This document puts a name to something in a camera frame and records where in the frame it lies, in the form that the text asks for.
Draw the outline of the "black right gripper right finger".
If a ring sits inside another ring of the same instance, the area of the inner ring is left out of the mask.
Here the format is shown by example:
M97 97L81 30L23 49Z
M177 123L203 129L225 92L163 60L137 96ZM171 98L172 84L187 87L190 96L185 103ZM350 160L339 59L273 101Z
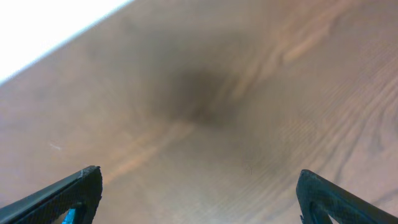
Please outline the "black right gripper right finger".
M303 224L331 224L333 220L344 224L397 223L397 217L308 169L300 173L296 195Z

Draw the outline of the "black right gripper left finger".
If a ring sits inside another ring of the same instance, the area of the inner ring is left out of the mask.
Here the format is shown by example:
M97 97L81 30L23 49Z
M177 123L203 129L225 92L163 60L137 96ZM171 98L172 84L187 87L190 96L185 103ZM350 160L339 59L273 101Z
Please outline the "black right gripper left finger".
M1 223L90 224L103 191L99 166L88 166L58 182L1 208Z

